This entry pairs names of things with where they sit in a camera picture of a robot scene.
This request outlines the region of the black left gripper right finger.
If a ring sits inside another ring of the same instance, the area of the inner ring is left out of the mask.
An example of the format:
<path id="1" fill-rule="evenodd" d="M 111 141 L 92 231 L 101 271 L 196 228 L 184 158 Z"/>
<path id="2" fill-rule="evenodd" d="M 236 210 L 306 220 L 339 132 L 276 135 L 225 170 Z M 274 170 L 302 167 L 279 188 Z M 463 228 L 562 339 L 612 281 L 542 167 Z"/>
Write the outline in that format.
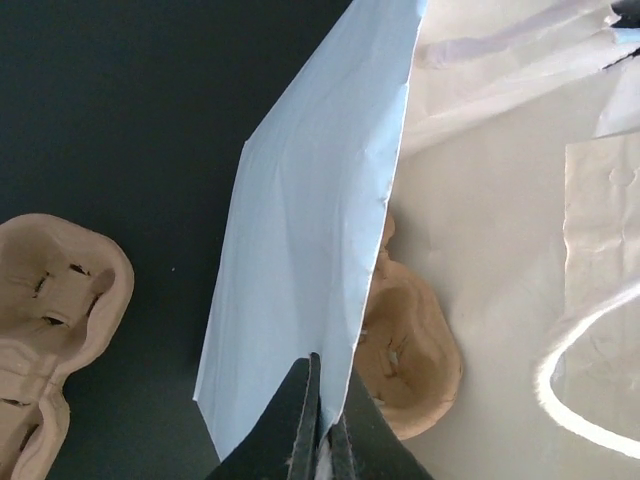
<path id="1" fill-rule="evenodd" d="M 398 440 L 357 372 L 343 414 L 329 431 L 330 479 L 432 480 Z"/>

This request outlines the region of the single brown cup carrier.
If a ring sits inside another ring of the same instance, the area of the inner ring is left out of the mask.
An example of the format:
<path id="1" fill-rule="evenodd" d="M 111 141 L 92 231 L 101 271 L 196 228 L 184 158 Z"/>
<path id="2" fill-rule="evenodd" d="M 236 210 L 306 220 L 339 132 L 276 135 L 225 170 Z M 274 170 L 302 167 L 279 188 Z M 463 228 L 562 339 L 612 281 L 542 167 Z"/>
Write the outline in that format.
<path id="1" fill-rule="evenodd" d="M 451 409 L 463 362 L 434 290 L 390 257 L 394 233 L 388 215 L 354 366 L 396 437 L 408 440 Z"/>

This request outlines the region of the light blue paper bag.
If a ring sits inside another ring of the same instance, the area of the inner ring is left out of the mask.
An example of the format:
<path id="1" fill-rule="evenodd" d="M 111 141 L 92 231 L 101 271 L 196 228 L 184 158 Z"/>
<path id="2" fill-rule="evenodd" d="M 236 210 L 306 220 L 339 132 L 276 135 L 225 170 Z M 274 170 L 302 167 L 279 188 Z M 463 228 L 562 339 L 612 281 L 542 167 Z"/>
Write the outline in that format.
<path id="1" fill-rule="evenodd" d="M 194 391 L 220 464 L 316 353 L 330 479 L 388 215 L 462 356 L 398 439 L 433 479 L 637 478 L 638 3 L 347 8 L 241 151 Z"/>

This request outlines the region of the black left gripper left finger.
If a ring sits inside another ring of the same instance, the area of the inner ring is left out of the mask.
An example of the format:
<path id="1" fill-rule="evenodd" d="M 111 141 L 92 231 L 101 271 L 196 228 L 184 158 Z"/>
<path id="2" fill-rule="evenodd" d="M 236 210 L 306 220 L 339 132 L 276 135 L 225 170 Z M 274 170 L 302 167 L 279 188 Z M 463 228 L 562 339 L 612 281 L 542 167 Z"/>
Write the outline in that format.
<path id="1" fill-rule="evenodd" d="M 308 480 L 315 476 L 320 357 L 297 359 L 254 428 L 209 475 L 213 480 Z"/>

